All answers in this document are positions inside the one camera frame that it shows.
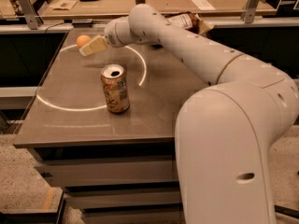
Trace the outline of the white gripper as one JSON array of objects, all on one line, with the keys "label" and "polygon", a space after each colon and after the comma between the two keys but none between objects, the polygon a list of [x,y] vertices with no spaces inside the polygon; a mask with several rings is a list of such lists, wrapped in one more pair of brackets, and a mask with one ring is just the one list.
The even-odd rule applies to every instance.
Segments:
[{"label": "white gripper", "polygon": [[78,48],[79,53],[83,56],[89,56],[96,52],[107,49],[107,43],[111,47],[123,47],[126,45],[128,36],[128,22],[126,19],[116,19],[110,21],[105,30],[104,36],[96,35],[83,47]]}]

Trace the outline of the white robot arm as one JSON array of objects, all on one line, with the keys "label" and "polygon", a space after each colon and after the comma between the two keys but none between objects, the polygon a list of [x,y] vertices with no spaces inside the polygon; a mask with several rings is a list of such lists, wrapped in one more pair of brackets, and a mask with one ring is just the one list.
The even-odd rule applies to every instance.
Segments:
[{"label": "white robot arm", "polygon": [[171,24],[140,4],[80,48],[151,42],[207,83],[178,113],[175,149],[186,224],[277,224],[269,149],[298,117],[295,82],[276,67]]}]

